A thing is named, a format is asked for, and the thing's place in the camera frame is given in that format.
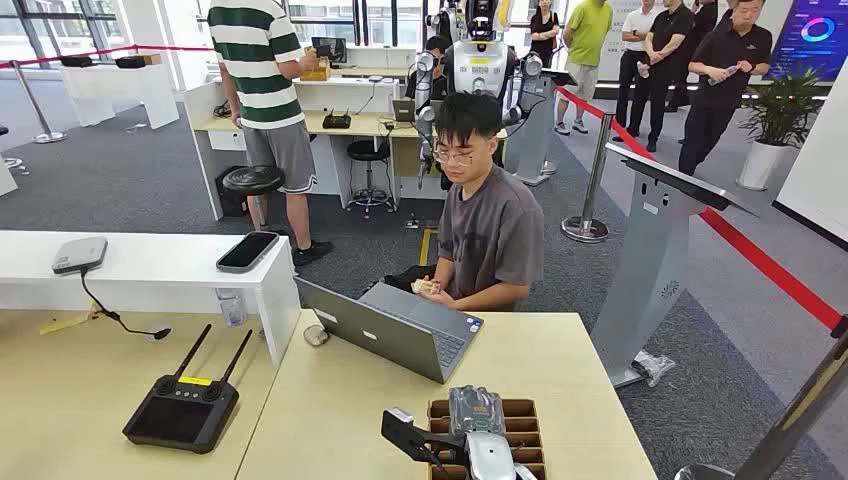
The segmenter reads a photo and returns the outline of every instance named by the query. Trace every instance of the brown tray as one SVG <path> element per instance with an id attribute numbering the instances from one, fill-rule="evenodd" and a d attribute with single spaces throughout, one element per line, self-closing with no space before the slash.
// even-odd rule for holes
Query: brown tray
<path id="1" fill-rule="evenodd" d="M 506 420 L 506 440 L 512 447 L 512 460 L 527 467 L 538 480 L 546 480 L 545 455 L 542 451 L 542 436 L 539 433 L 539 419 L 536 417 L 536 405 L 533 400 L 502 400 Z M 450 429 L 450 408 L 447 400 L 434 400 L 427 409 L 430 431 L 448 433 Z M 445 465 L 444 471 L 435 465 L 429 469 L 430 480 L 465 480 L 465 467 Z"/>

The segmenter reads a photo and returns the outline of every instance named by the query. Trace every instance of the striped shirt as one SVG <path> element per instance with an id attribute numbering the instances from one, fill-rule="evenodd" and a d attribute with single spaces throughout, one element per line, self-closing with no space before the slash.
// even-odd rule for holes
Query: striped shirt
<path id="1" fill-rule="evenodd" d="M 212 0 L 207 20 L 218 61 L 238 92 L 242 125 L 272 129 L 303 121 L 294 85 L 277 68 L 303 55 L 280 3 Z"/>

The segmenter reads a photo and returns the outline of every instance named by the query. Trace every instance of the potted plant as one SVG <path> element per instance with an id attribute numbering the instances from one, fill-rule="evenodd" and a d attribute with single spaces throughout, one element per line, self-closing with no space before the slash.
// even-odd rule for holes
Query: potted plant
<path id="1" fill-rule="evenodd" d="M 817 72 L 785 75 L 772 83 L 751 87 L 745 106 L 751 116 L 740 127 L 754 140 L 736 183 L 749 190 L 765 190 L 774 167 L 791 148 L 801 148 L 810 133 L 810 115 L 821 102 L 813 100 Z"/>

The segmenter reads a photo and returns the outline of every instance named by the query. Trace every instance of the desk drawer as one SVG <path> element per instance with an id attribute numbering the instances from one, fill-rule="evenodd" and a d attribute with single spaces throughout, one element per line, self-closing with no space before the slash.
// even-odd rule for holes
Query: desk drawer
<path id="1" fill-rule="evenodd" d="M 244 132 L 209 132 L 209 143 L 213 150 L 244 151 Z"/>

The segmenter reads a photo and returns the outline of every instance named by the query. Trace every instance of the eyeglasses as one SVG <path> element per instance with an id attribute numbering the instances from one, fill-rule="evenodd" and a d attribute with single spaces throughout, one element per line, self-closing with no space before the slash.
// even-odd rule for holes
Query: eyeglasses
<path id="1" fill-rule="evenodd" d="M 441 151 L 441 150 L 433 151 L 433 159 L 435 159 L 437 162 L 444 164 L 444 165 L 447 165 L 447 164 L 453 162 L 456 165 L 459 165 L 460 167 L 470 167 L 471 164 L 472 164 L 471 155 L 467 155 L 467 154 L 466 155 L 463 155 L 463 154 L 450 155 L 448 152 L 444 152 L 444 151 Z"/>

